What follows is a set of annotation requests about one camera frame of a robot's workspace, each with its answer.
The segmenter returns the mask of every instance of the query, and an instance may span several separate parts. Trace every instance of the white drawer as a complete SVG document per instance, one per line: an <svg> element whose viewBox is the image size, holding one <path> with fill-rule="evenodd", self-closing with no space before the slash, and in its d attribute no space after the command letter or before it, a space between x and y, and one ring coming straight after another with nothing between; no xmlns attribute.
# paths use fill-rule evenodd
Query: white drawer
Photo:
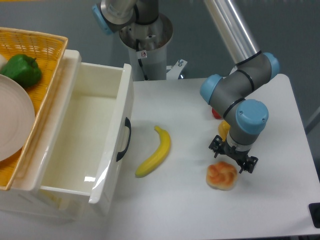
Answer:
<svg viewBox="0 0 320 240"><path fill-rule="evenodd" d="M72 66L77 74L61 82L71 89L63 89L61 99L53 101L53 112L49 110L34 151L12 188L70 216L88 205L105 215L122 162L117 156L130 139L131 66Z"/></svg>

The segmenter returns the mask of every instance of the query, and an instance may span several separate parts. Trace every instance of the wicker basket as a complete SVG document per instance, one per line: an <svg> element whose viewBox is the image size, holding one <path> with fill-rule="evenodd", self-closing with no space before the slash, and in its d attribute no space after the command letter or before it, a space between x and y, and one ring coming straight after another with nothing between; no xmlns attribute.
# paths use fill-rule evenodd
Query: wicker basket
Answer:
<svg viewBox="0 0 320 240"><path fill-rule="evenodd" d="M18 169L28 153L31 139L41 130L46 115L46 106L50 104L57 87L55 74L64 55L68 39L42 32L0 27L0 54L6 59L16 54L26 54L36 58L42 71L42 78L36 85L27 88L35 111L35 121L24 146L14 155L0 161L0 190L9 190Z"/></svg>

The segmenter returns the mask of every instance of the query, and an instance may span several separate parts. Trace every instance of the drawer handle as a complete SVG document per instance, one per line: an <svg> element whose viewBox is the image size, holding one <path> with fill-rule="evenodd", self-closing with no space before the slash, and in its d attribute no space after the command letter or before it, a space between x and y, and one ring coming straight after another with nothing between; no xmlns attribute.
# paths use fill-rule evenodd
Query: drawer handle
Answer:
<svg viewBox="0 0 320 240"><path fill-rule="evenodd" d="M126 152L128 151L128 147L129 147L129 144L130 144L130 139L131 139L131 122L129 120L129 118L125 118L125 121L124 121L124 125L129 129L129 138L128 138L128 142L126 144L126 147L123 151L120 151L118 152L118 154L116 155L116 161L120 161L124 155L126 154Z"/></svg>

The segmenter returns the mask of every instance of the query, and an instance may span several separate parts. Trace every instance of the cable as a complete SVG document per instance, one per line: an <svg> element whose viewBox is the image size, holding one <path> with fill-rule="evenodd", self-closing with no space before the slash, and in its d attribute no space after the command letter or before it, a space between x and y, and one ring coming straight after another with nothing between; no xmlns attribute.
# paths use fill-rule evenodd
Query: cable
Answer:
<svg viewBox="0 0 320 240"><path fill-rule="evenodd" d="M137 52L139 52L139 42L140 42L139 39L135 40L135 50ZM141 70L142 70L142 73L143 73L143 76L144 76L144 80L145 81L149 81L149 78L147 77L147 74L144 71L142 60L140 58L138 59L138 62L139 62L139 66L141 67Z"/></svg>

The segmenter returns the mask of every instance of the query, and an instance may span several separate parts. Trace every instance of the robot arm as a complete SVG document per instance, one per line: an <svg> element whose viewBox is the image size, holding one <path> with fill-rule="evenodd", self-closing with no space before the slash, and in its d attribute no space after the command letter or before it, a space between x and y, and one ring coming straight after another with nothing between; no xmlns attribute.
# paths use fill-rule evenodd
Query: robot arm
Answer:
<svg viewBox="0 0 320 240"><path fill-rule="evenodd" d="M231 0L205 0L205 4L237 66L226 78L215 74L201 86L204 100L230 124L226 140L217 135L209 148L214 157L225 154L234 159L240 173L252 173L258 158L249 157L248 152L265 128L269 113L262 102L245 97L274 78L280 66L272 54L262 54Z"/></svg>
<svg viewBox="0 0 320 240"><path fill-rule="evenodd" d="M214 157L227 155L241 167L240 172L252 173L258 158L249 157L248 153L265 128L269 113L262 102L245 98L275 77L280 66L272 54L262 54L233 1L204 2L237 66L237 71L226 78L217 74L208 77L200 88L204 100L231 126L226 140L222 141L217 135L209 148L215 152ZM110 29L109 32L121 29L121 40L137 51L161 48L172 36L171 24L165 25L164 18L158 17L157 0L102 0L93 7L93 12L102 22L102 29ZM132 23L135 32L124 31L124 27ZM152 66L151 72L159 70L156 65Z"/></svg>

